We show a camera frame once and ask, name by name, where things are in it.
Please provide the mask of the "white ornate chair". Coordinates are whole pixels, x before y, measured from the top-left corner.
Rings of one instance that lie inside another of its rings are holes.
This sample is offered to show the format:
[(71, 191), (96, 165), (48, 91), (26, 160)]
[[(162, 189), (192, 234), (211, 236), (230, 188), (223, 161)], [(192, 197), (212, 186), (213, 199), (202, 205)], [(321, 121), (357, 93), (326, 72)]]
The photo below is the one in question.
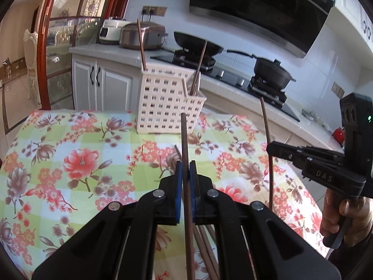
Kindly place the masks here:
[(37, 40), (36, 32), (31, 33), (29, 29), (25, 30), (23, 35), (23, 49), (25, 55), (25, 64), (27, 67), (27, 98), (40, 108), (41, 98), (38, 88), (37, 75)]

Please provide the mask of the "white kitchen cabinet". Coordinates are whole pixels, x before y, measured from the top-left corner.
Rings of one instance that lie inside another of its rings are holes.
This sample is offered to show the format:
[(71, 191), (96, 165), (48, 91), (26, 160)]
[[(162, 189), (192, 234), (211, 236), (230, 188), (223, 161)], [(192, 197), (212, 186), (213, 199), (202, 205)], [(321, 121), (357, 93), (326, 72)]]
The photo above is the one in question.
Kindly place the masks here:
[(142, 66), (138, 51), (91, 44), (69, 52), (76, 110), (137, 112)]

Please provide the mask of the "black range hood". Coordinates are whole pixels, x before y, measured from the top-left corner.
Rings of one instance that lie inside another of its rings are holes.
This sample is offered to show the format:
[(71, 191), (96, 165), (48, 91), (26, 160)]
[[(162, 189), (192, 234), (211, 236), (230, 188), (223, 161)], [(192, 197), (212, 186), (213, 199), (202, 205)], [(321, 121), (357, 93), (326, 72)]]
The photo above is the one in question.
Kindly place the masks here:
[(189, 10), (244, 28), (304, 58), (334, 5), (335, 0), (190, 0)]

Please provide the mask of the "brown wooden chopstick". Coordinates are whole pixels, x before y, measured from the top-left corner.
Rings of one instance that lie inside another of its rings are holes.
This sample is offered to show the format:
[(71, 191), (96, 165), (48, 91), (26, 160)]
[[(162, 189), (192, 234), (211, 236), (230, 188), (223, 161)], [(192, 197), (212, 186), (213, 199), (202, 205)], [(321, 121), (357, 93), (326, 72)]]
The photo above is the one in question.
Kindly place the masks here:
[(199, 73), (200, 73), (200, 67), (202, 65), (202, 62), (203, 62), (203, 58), (204, 58), (204, 54), (205, 54), (205, 49), (207, 47), (207, 41), (204, 42), (204, 46), (202, 48), (202, 52), (201, 52), (201, 55), (200, 55), (200, 59), (199, 59), (199, 64), (198, 64), (198, 67), (195, 71), (195, 75), (194, 75), (194, 78), (193, 78), (193, 83), (192, 83), (192, 87), (190, 89), (190, 95), (194, 95), (195, 93), (195, 87), (196, 87), (196, 84), (197, 84), (197, 80), (198, 80), (198, 77), (199, 77)]
[(202, 239), (201, 253), (204, 255), (204, 262), (206, 269), (209, 273), (209, 277), (210, 279), (220, 279), (218, 262), (212, 251), (212, 247), (207, 237), (207, 233), (203, 226), (197, 226), (197, 228), (199, 231), (199, 235)]
[(141, 59), (142, 59), (142, 68), (146, 71), (147, 65), (146, 65), (146, 59), (145, 59), (145, 53), (144, 53), (141, 24), (140, 24), (139, 19), (137, 19), (137, 30), (138, 30), (138, 41), (139, 41), (140, 53), (141, 53)]
[(201, 253), (201, 251), (202, 251), (202, 239), (201, 239), (201, 237), (200, 237), (200, 235), (199, 235), (198, 228), (197, 228), (197, 226), (196, 226), (195, 224), (193, 224), (193, 236), (194, 236), (195, 241), (196, 241), (196, 243), (197, 243), (197, 246), (198, 246), (198, 249), (199, 249), (200, 255), (201, 255), (201, 257), (202, 257), (202, 260), (204, 260), (204, 255)]
[(182, 156), (181, 151), (179, 150), (178, 146), (174, 145), (174, 149), (175, 149), (175, 151), (178, 155), (177, 161), (183, 162), (183, 156)]
[[(262, 116), (264, 120), (264, 128), (266, 133), (267, 145), (271, 143), (271, 134), (269, 131), (269, 122), (266, 113), (266, 107), (263, 97), (260, 98), (260, 105), (262, 110)], [(268, 169), (269, 169), (269, 209), (273, 211), (273, 195), (274, 195), (274, 169), (273, 169), (273, 157), (268, 155)]]
[(187, 116), (181, 113), (181, 161), (183, 170), (183, 205), (185, 220), (185, 250), (187, 279), (195, 279), (194, 248), (193, 248), (193, 223), (189, 183), (189, 160), (187, 142)]

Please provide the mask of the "floral plastic tablecloth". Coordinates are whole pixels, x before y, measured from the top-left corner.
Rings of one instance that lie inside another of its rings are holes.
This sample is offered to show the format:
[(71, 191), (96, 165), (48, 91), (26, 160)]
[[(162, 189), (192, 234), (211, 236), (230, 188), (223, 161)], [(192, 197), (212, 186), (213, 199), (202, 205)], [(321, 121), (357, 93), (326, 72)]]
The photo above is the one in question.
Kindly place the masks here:
[[(1, 246), (34, 270), (110, 202), (129, 204), (172, 175), (179, 135), (140, 135), (130, 113), (34, 111), (1, 167)], [(188, 136), (199, 174), (234, 201), (269, 203), (265, 133), (246, 116), (201, 114)], [(273, 211), (321, 255), (322, 214), (301, 179), (275, 159)]]

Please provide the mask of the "white rice cooker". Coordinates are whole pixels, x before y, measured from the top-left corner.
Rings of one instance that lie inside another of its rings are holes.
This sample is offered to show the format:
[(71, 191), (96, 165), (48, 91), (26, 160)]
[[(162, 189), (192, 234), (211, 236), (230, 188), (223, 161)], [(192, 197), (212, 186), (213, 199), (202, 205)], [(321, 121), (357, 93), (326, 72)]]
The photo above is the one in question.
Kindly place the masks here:
[(130, 21), (121, 18), (109, 17), (104, 20), (99, 33), (99, 43), (107, 45), (118, 45), (121, 29), (131, 24)]

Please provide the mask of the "white perforated utensil basket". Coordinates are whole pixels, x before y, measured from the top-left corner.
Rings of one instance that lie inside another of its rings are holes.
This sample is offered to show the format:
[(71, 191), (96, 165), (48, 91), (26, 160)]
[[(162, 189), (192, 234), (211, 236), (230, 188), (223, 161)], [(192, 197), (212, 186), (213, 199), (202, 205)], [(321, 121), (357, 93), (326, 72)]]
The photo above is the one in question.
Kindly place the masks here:
[(187, 82), (195, 72), (170, 64), (147, 63), (141, 70), (137, 133), (181, 133), (181, 113), (192, 133), (206, 97), (200, 91), (190, 95)]

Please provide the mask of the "wall power socket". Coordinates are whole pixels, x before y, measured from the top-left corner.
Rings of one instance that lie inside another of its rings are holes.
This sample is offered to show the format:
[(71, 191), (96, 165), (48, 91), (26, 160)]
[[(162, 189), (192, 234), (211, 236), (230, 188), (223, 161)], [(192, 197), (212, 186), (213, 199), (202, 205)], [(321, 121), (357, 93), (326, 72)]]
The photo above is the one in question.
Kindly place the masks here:
[(168, 8), (166, 6), (143, 6), (142, 14), (148, 16), (164, 17)]

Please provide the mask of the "red small pot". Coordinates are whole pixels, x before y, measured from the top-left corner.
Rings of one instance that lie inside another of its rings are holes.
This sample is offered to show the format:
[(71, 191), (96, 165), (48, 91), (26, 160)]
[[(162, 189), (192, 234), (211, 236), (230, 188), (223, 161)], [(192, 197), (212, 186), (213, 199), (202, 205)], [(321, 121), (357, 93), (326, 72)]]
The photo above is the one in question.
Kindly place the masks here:
[(345, 131), (343, 128), (337, 128), (332, 132), (332, 137), (339, 143), (342, 144), (345, 141)]

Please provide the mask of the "black frying pan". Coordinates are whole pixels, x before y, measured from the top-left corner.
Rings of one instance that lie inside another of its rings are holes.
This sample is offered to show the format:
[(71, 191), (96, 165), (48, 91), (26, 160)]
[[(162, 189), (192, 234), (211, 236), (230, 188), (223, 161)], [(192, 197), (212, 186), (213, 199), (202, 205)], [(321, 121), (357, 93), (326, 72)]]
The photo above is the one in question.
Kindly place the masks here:
[(205, 55), (206, 56), (216, 56), (223, 52), (224, 48), (213, 43), (207, 41), (203, 38), (199, 38), (190, 34), (185, 34), (183, 32), (174, 31), (174, 40), (176, 41), (177, 45), (179, 45), (182, 49), (193, 52), (197, 55), (200, 55), (202, 49), (204, 48), (205, 42), (207, 43), (205, 48)]

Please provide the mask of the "black gas stove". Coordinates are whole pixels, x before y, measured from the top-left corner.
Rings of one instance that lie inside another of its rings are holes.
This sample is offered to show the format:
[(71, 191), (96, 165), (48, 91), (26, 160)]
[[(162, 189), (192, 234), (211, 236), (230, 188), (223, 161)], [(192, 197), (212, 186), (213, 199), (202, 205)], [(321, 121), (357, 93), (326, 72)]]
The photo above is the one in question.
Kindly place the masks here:
[[(195, 70), (199, 64), (200, 55), (180, 49), (173, 54), (154, 56), (153, 58), (158, 61)], [(271, 85), (267, 84), (258, 76), (255, 76), (254, 72), (253, 76), (245, 78), (242, 74), (233, 73), (231, 70), (224, 69), (216, 63), (216, 60), (212, 56), (206, 55), (204, 55), (200, 72), (208, 77), (253, 95), (258, 99), (263, 97), (264, 102), (284, 112), (295, 121), (300, 120), (286, 104), (287, 97), (284, 93), (284, 89), (278, 90), (277, 88), (271, 87)]]

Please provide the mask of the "silver rice cooker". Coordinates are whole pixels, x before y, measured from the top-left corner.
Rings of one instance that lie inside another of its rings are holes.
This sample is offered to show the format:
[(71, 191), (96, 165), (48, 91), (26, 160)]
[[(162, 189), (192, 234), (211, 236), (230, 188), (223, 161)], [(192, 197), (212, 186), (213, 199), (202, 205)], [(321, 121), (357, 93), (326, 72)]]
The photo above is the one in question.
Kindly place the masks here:
[(123, 49), (140, 50), (139, 38), (145, 51), (157, 50), (163, 46), (168, 36), (165, 26), (152, 21), (140, 23), (140, 30), (136, 23), (130, 23), (121, 28), (119, 45)]

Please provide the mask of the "black lidded pot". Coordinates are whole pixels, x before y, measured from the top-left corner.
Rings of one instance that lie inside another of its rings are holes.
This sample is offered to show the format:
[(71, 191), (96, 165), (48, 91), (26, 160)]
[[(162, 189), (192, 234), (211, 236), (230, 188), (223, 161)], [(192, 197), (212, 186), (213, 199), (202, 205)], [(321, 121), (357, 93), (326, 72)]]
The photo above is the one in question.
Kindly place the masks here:
[(255, 76), (258, 76), (260, 79), (265, 81), (267, 84), (271, 85), (273, 88), (278, 90), (283, 90), (289, 84), (290, 81), (296, 82), (288, 71), (286, 71), (282, 66), (281, 62), (278, 60), (269, 60), (266, 58), (261, 58), (255, 54), (248, 54), (243, 51), (237, 51), (232, 49), (227, 49), (227, 53), (235, 53), (242, 56), (246, 56), (256, 60), (254, 66)]

